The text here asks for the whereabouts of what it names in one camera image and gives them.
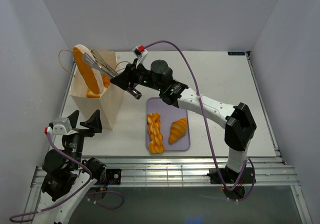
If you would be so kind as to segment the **white sugared bread slice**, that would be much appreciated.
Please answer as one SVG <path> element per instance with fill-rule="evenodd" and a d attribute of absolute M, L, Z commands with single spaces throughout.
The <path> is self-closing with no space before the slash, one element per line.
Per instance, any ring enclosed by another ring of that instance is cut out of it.
<path fill-rule="evenodd" d="M 95 61 L 91 51 L 86 46 L 77 44 L 73 47 L 72 52 L 77 68 L 89 90 L 96 95 L 102 94 L 104 91 L 104 83 L 101 73 L 97 69 L 92 68 L 90 65 L 85 64 L 83 61 L 84 54 L 87 54 Z"/>

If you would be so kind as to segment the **metal serving tongs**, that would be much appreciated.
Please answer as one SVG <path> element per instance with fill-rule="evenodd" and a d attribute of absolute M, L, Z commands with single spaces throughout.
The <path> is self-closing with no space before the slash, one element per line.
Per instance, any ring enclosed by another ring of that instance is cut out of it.
<path fill-rule="evenodd" d="M 90 52 L 91 54 L 84 53 L 82 55 L 82 60 L 87 66 L 98 70 L 100 73 L 109 77 L 110 80 L 119 74 L 106 63 L 97 50 L 92 49 Z"/>

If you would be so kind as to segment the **long twisted braided bread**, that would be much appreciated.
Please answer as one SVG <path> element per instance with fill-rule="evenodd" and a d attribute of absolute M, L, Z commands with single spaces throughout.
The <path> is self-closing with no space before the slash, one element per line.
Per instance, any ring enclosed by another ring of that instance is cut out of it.
<path fill-rule="evenodd" d="M 102 82 L 103 82 L 103 86 L 104 86 L 104 88 L 108 88 L 109 87 L 109 85 L 110 85 L 110 78 L 108 77 L 108 76 L 106 76 L 106 75 L 104 75 L 104 74 L 101 74 L 101 78 L 102 78 Z"/>

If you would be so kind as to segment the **oval orange bread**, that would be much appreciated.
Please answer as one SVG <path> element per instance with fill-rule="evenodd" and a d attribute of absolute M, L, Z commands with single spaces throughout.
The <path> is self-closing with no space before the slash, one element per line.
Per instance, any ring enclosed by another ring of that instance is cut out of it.
<path fill-rule="evenodd" d="M 100 98 L 100 94 L 95 94 L 94 92 L 92 92 L 91 90 L 89 90 L 87 93 L 86 93 L 86 97 L 89 98 L 89 99 L 98 99 Z"/>

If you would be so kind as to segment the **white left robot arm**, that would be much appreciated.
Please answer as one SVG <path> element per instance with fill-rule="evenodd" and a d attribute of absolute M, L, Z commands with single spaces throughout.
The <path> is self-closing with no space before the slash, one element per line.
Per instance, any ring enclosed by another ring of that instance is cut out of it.
<path fill-rule="evenodd" d="M 44 177 L 34 224 L 67 224 L 87 191 L 106 179 L 106 166 L 92 157 L 82 160 L 85 138 L 102 132 L 100 111 L 80 122 L 79 110 L 57 118 L 45 129 L 52 149 L 45 155 Z"/>

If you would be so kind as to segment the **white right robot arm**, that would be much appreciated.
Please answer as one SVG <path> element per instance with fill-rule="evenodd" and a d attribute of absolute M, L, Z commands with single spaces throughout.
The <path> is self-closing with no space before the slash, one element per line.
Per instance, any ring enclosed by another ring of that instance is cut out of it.
<path fill-rule="evenodd" d="M 224 142 L 229 147 L 228 160 L 221 177 L 237 183 L 244 177 L 248 147 L 257 129 L 250 108 L 244 104 L 226 104 L 200 96 L 186 84 L 173 78 L 173 70 L 164 60 L 155 60 L 150 69 L 143 64 L 129 63 L 124 71 L 111 79 L 111 83 L 129 92 L 136 99 L 142 94 L 136 90 L 141 85 L 159 92 L 167 105 L 202 115 L 224 129 Z"/>

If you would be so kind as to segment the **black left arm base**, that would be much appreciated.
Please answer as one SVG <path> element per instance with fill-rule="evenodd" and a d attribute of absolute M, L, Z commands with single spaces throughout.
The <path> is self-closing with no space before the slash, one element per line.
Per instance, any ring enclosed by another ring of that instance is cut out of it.
<path fill-rule="evenodd" d="M 99 185 L 120 185 L 122 170 L 119 168 L 106 169 L 102 172 L 97 184 Z"/>

